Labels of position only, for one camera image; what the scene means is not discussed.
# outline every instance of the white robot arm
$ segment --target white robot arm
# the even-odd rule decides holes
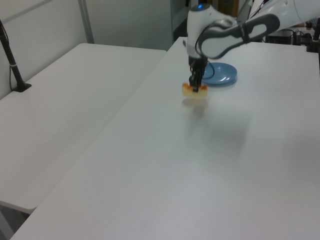
[[[193,92],[198,92],[208,58],[219,59],[235,47],[318,16],[320,0],[273,0],[242,23],[209,4],[194,6],[188,14],[186,43]]]

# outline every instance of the white wall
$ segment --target white wall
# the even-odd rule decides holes
[[[76,45],[87,42],[78,0],[52,0],[4,27],[24,81]],[[9,63],[0,45],[0,99],[8,93]]]
[[[168,50],[171,0],[87,0],[95,44]]]

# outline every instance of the yellow object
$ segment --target yellow object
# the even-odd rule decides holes
[[[193,87],[190,86],[188,83],[182,84],[182,94],[186,97],[191,98],[205,98],[208,93],[208,86],[207,85],[201,85],[199,86],[199,91],[194,91]]]

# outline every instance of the floor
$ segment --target floor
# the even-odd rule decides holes
[[[0,240],[12,238],[28,217],[27,213],[0,205]]]

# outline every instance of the white table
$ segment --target white table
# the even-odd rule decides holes
[[[0,205],[31,213],[165,53],[80,44],[0,100]]]
[[[250,43],[184,99],[178,39],[12,240],[320,239],[318,55]]]

